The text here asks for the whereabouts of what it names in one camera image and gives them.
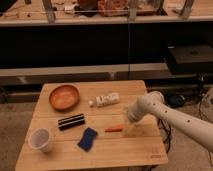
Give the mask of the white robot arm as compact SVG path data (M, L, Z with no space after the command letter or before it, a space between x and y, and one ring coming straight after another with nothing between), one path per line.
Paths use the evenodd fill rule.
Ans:
M147 114L152 114L168 122L171 126L213 152L213 124L168 107L161 92L152 91L139 96L126 109L126 118L130 123L140 121Z

